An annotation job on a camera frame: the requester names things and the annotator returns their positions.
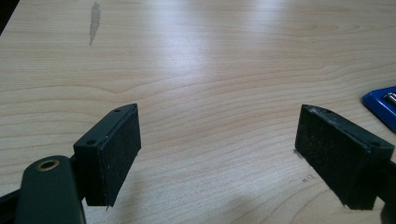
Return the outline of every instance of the screw hole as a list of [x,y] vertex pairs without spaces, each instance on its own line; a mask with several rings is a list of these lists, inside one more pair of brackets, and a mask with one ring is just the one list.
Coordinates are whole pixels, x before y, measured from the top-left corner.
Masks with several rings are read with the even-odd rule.
[[58,160],[52,160],[52,161],[43,161],[37,166],[37,170],[39,172],[45,172],[48,170],[52,170],[53,168],[57,167],[59,165]]
[[91,145],[93,145],[93,144],[95,144],[95,143],[96,143],[95,140],[89,140],[89,141],[87,141],[87,145],[88,145],[88,146],[91,146]]

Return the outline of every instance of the blue tool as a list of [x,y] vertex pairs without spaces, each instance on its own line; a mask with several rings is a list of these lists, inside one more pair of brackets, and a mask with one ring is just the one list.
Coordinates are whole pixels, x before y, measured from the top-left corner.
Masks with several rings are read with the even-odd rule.
[[396,133],[396,86],[370,91],[361,99],[373,114]]

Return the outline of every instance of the wooden table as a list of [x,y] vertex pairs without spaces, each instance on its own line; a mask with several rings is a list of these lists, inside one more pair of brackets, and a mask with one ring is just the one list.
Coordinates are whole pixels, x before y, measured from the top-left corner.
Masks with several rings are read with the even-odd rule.
[[396,145],[360,101],[396,85],[395,1],[97,4],[21,0],[1,35],[1,195],[138,103],[142,149],[89,223],[381,223],[379,199],[345,208],[293,149],[301,104]]

